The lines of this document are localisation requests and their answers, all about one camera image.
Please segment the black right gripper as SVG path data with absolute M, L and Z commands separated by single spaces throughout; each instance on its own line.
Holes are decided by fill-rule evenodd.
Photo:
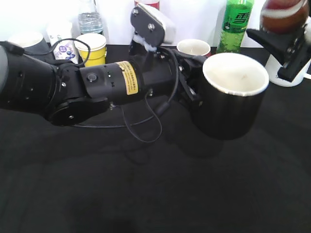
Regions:
M 262 45 L 285 69 L 298 68 L 311 59 L 311 24 L 305 24 L 295 34 L 276 34 L 247 29 L 247 36 Z

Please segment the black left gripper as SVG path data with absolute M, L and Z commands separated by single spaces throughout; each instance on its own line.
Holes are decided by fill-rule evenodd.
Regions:
M 142 100 L 149 90 L 155 97 L 168 96 L 168 102 L 182 100 L 192 106 L 202 101 L 198 84 L 206 59 L 164 47 L 159 47 L 156 52 L 130 49 L 129 62 L 136 73 L 138 93 L 130 95 L 128 101 Z

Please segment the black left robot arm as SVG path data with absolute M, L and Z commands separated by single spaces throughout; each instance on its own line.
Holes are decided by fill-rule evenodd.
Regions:
M 0 107 L 40 115 L 56 126 L 74 126 L 111 107 L 137 102 L 148 95 L 167 96 L 156 109 L 162 114 L 178 95 L 190 101 L 194 77 L 183 74 L 203 65 L 205 57 L 160 47 L 157 53 L 127 61 L 81 67 L 68 60 L 46 63 L 23 48 L 0 44 Z

